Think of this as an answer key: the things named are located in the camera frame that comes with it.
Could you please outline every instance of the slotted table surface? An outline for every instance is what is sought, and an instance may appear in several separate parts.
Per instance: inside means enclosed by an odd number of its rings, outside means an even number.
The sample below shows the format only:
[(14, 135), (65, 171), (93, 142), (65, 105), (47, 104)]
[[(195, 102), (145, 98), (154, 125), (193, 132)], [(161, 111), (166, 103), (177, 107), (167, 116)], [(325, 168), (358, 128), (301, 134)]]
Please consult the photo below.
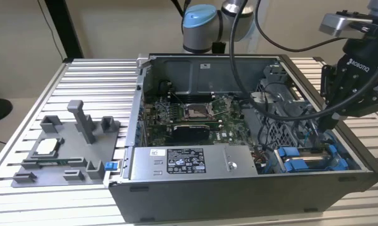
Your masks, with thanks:
[[(293, 58), (298, 68), (320, 90), (324, 62)], [(0, 153), (0, 225), (118, 225), (126, 224), (105, 185), (13, 188), (11, 177), (21, 169), (42, 129), (46, 115), (73, 121), (67, 103), (85, 101), (85, 111), (94, 120), (114, 116), (122, 122), (114, 159), (125, 154), (133, 94), (137, 85), (137, 60), (77, 59), (63, 64)], [(346, 124), (378, 159), (378, 113), (349, 118)], [(107, 178), (117, 177), (107, 173)], [(364, 193), (345, 196), (324, 213), (241, 218), (185, 223), (171, 226), (378, 225), (378, 183)]]

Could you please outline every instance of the sticker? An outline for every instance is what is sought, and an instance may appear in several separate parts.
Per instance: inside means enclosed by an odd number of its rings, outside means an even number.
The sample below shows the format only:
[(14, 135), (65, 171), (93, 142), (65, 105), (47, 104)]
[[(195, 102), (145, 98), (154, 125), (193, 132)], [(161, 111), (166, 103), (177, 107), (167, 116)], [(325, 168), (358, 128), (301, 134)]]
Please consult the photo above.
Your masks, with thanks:
[(201, 69), (210, 69), (212, 68), (212, 64), (201, 64)]
[(208, 173), (202, 148), (169, 149), (167, 160), (170, 174)]
[(165, 149), (151, 149), (151, 156), (165, 156), (166, 155), (166, 150)]

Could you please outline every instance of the warning label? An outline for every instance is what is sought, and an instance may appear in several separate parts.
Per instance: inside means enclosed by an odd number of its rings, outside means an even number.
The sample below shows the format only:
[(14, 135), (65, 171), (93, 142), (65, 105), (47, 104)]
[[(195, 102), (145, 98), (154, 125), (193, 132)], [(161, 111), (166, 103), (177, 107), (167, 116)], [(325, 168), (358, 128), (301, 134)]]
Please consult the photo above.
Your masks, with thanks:
[(170, 174), (206, 173), (206, 159), (202, 148), (169, 149)]

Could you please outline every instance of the open computer tower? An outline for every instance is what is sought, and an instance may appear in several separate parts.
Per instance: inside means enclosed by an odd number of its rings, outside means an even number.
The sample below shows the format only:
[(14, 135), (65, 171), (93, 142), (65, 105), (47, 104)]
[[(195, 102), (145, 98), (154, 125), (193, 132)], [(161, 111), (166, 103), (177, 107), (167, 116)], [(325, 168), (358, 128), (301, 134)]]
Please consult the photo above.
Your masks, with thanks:
[[(246, 89), (282, 116), (324, 99), (286, 55), (237, 56)], [(141, 63), (121, 177), (127, 222), (325, 211), (378, 182), (378, 161), (345, 123), (265, 117), (238, 89), (229, 55), (151, 54)]]

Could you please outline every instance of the beige wall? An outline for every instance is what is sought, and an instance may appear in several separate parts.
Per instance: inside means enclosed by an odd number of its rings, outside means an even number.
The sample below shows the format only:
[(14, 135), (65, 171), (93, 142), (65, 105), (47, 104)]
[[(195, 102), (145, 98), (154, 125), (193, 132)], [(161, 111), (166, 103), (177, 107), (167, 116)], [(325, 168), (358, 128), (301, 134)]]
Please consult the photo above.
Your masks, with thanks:
[(35, 0), (0, 0), (0, 97), (37, 97), (62, 59)]
[[(368, 13), (369, 0), (270, 0), (264, 31), (269, 37), (289, 48), (304, 48), (333, 36), (320, 32), (326, 13), (344, 9)], [(285, 53), (296, 57), (322, 57), (329, 63), (337, 63), (344, 55), (345, 40), (302, 53), (292, 53), (273, 46), (264, 38), (258, 42), (257, 53)]]
[[(194, 0), (193, 4), (221, 6), (222, 2)], [(365, 12), (368, 5), (368, 0), (269, 2), (266, 33), (293, 48), (330, 38), (318, 32), (326, 12), (344, 8)], [(170, 0), (69, 0), (67, 3), (87, 57), (135, 58), (139, 53), (182, 51), (181, 16)], [(250, 49), (249, 40), (238, 43), (237, 52), (284, 53), (264, 39), (254, 43)], [(333, 62), (341, 56), (341, 47), (342, 43), (330, 44), (293, 56), (322, 56)], [(59, 53), (37, 0), (0, 0), (0, 97), (39, 96), (59, 65)]]

